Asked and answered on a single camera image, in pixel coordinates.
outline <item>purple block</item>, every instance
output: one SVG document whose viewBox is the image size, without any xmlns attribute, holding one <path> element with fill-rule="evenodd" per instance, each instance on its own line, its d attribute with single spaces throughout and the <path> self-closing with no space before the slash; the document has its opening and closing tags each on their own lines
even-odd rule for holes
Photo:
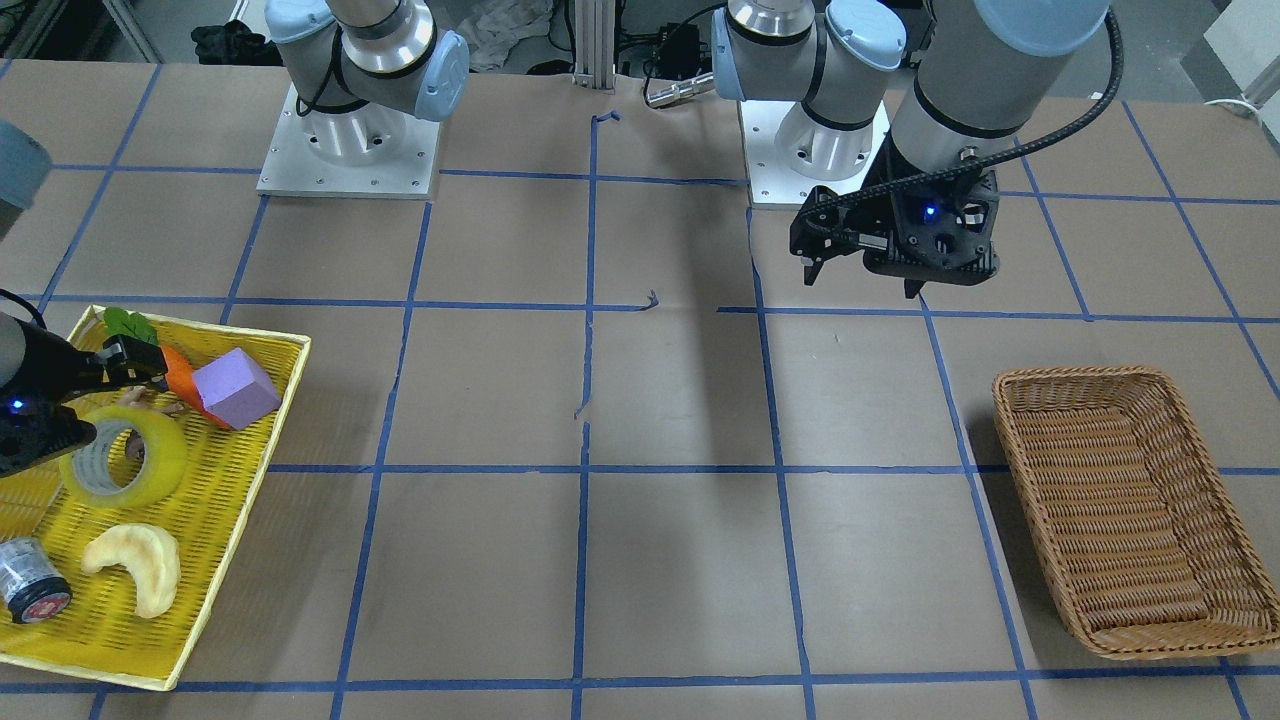
<svg viewBox="0 0 1280 720">
<path fill-rule="evenodd" d="M 239 347 L 196 370 L 192 379 L 205 410 L 237 430 L 280 406 L 266 370 Z"/>
</svg>

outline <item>blue joint cover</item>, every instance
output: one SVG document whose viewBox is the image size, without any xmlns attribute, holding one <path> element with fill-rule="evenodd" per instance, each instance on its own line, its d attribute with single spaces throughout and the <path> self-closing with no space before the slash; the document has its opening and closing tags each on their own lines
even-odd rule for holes
<svg viewBox="0 0 1280 720">
<path fill-rule="evenodd" d="M 1102 26 L 1110 4 L 1110 0 L 974 0 L 978 14 L 996 37 L 1037 58 L 1076 51 Z"/>
<path fill-rule="evenodd" d="M 470 69 L 471 51 L 467 49 L 467 41 L 452 29 L 447 31 L 426 61 L 422 86 L 413 105 L 413 117 L 439 123 L 452 115 L 462 100 Z"/>
<path fill-rule="evenodd" d="M 831 0 L 827 24 L 855 58 L 877 70 L 896 70 L 906 47 L 906 28 L 876 0 Z"/>
<path fill-rule="evenodd" d="M 733 45 L 730 44 L 723 8 L 716 10 L 712 17 L 712 72 L 716 73 L 716 92 L 721 97 L 746 100 L 742 94 L 742 81 L 737 77 L 737 65 L 733 63 Z"/>
<path fill-rule="evenodd" d="M 310 37 L 333 23 L 325 0 L 268 0 L 266 31 L 276 45 Z"/>
<path fill-rule="evenodd" d="M 49 151 L 35 138 L 0 120 L 0 200 L 27 210 L 36 201 L 36 191 L 52 169 Z"/>
</svg>

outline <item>metal base plate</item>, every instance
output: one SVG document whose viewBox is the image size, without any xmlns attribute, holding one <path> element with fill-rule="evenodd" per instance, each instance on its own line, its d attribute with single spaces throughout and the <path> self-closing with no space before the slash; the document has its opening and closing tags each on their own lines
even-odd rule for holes
<svg viewBox="0 0 1280 720">
<path fill-rule="evenodd" d="M 408 137 L 394 155 L 371 165 L 335 165 L 314 152 L 289 86 L 257 191 L 289 197 L 430 200 L 439 158 L 440 123 L 408 118 Z"/>
<path fill-rule="evenodd" d="M 815 184 L 824 184 L 844 195 L 863 186 L 870 170 L 872 159 L 879 152 L 888 133 L 888 113 L 881 102 L 872 120 L 872 152 L 861 169 L 842 181 L 817 181 L 792 170 L 778 156 L 773 137 L 795 102 L 776 100 L 746 100 L 739 102 L 742 122 L 742 149 L 746 152 L 746 176 L 751 181 L 751 206 L 762 210 L 796 209 L 804 204 Z"/>
</svg>

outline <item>tape roll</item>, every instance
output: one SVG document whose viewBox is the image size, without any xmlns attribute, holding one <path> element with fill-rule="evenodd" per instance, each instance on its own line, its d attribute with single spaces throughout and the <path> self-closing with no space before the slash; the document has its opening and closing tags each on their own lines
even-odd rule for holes
<svg viewBox="0 0 1280 720">
<path fill-rule="evenodd" d="M 187 442 L 182 427 L 155 410 L 108 405 L 84 414 L 97 438 L 59 459 L 63 486 L 76 500 L 92 507 L 141 507 L 165 497 L 182 482 L 187 468 Z M 108 457 L 122 433 L 142 437 L 146 456 L 142 469 L 127 486 L 111 479 Z"/>
</svg>

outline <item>green leaf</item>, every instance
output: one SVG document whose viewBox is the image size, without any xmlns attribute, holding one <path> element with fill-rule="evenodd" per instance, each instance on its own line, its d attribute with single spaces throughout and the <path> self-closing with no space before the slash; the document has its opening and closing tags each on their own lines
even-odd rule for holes
<svg viewBox="0 0 1280 720">
<path fill-rule="evenodd" d="M 151 327 L 151 322 L 143 318 L 141 313 L 129 313 L 120 307 L 108 307 L 102 310 L 102 323 L 106 324 L 108 336 L 123 334 L 141 340 L 142 342 L 150 342 L 151 345 L 160 345 L 160 338 L 156 336 L 155 328 Z"/>
</svg>

